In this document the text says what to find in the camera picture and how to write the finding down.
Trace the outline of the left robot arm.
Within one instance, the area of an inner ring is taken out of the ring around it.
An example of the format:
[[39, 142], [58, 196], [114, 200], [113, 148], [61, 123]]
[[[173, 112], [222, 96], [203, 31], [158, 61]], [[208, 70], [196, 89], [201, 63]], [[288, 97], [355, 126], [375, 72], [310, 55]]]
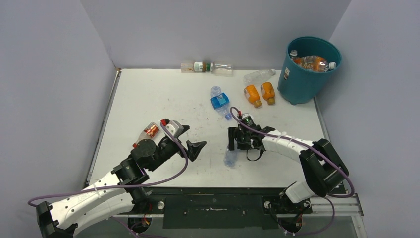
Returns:
[[113, 215], [133, 211], [143, 213], [149, 194], [144, 182], [167, 160], [178, 154], [186, 161], [197, 159], [205, 141], [187, 141], [183, 146], [179, 136], [189, 130], [175, 120], [164, 119], [160, 125], [152, 122], [139, 135], [126, 159], [101, 179], [77, 194], [64, 199], [36, 205], [37, 223], [44, 238], [71, 238], [85, 228]]

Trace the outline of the small orange juice bottle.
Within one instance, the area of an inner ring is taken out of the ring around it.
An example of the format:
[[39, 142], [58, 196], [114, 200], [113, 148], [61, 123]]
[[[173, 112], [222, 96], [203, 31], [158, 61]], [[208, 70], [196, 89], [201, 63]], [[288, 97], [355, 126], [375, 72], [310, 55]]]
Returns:
[[274, 87], [270, 82], [265, 82], [260, 86], [262, 97], [267, 101], [268, 105], [274, 105], [275, 101], [275, 91]]
[[262, 103], [260, 100], [259, 93], [254, 85], [248, 85], [244, 88], [244, 95], [247, 101], [252, 104], [255, 108], [259, 108]]

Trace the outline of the teal plastic bin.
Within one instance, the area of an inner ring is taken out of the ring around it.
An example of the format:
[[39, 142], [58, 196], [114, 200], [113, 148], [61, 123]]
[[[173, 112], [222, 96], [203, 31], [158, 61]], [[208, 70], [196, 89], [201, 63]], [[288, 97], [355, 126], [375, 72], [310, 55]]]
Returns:
[[[295, 64], [289, 53], [298, 51], [298, 57], [320, 56], [328, 62], [336, 62], [337, 68], [328, 72], [313, 72]], [[303, 36], [292, 40], [286, 47], [286, 56], [278, 80], [280, 95], [292, 105], [304, 104], [314, 98], [326, 83], [338, 72], [342, 55], [335, 45], [327, 40]]]

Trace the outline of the clear bottle green label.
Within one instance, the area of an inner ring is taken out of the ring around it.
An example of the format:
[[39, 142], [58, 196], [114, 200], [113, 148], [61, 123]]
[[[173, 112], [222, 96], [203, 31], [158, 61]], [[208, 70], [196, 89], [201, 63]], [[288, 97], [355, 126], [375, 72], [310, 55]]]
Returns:
[[210, 72], [213, 68], [213, 62], [183, 62], [181, 63], [180, 70], [182, 73], [189, 72]]

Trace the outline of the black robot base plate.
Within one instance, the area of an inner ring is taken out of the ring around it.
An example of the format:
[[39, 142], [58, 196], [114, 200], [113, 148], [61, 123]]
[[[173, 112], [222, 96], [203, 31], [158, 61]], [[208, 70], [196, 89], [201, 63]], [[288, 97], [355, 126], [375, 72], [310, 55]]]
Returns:
[[282, 188], [147, 187], [147, 198], [127, 212], [139, 233], [163, 219], [164, 229], [276, 229], [278, 222], [301, 227], [310, 200], [294, 204]]

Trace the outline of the crushed clear blue bottle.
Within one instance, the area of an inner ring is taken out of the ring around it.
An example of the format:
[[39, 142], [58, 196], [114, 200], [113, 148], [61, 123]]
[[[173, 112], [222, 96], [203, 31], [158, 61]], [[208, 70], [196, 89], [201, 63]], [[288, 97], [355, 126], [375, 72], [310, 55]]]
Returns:
[[224, 154], [224, 159], [223, 159], [224, 164], [227, 167], [233, 168], [237, 162], [238, 153], [239, 153], [238, 150], [229, 150], [227, 148]]

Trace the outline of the large orange label bottle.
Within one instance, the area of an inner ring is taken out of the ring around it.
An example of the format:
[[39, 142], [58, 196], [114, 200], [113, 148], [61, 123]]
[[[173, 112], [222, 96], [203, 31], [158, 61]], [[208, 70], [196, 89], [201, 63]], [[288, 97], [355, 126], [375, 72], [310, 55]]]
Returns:
[[313, 72], [328, 72], [337, 68], [336, 62], [328, 62], [320, 56], [293, 57], [292, 61], [303, 69]]

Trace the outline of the clear bottle at wall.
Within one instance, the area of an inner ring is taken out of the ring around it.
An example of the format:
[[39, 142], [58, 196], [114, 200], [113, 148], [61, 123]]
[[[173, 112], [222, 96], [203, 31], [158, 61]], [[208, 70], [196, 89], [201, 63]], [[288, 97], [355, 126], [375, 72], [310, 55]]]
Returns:
[[233, 74], [233, 67], [228, 63], [213, 62], [210, 71], [215, 75], [231, 76]]

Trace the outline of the aluminium frame rail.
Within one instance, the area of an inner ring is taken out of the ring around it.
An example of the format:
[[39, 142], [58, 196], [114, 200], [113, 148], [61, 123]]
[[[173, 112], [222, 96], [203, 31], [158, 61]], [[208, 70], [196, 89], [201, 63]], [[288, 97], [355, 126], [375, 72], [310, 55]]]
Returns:
[[331, 216], [334, 208], [335, 216], [364, 216], [362, 206], [357, 194], [348, 198], [327, 196], [310, 198], [312, 215]]

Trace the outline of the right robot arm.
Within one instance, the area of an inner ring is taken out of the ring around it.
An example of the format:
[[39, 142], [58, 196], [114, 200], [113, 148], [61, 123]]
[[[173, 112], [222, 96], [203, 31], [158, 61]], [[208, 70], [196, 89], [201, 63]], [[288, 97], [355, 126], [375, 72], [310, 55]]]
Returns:
[[230, 127], [228, 150], [249, 152], [258, 150], [273, 152], [299, 163], [304, 181], [288, 186], [280, 198], [280, 206], [286, 212], [293, 212], [300, 202], [312, 196], [325, 197], [349, 176], [349, 171], [330, 143], [322, 138], [308, 141], [293, 138], [273, 127], [264, 128], [255, 124], [251, 116], [242, 118], [236, 127]]

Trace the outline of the crushed blue label bottle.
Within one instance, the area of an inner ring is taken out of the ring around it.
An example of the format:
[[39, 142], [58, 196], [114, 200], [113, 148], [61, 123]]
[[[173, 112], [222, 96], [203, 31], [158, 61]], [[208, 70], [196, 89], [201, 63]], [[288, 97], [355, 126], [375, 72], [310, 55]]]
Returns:
[[232, 119], [232, 115], [230, 113], [230, 100], [227, 95], [222, 92], [220, 87], [214, 86], [211, 88], [210, 102], [213, 109], [220, 114], [221, 117], [226, 120]]

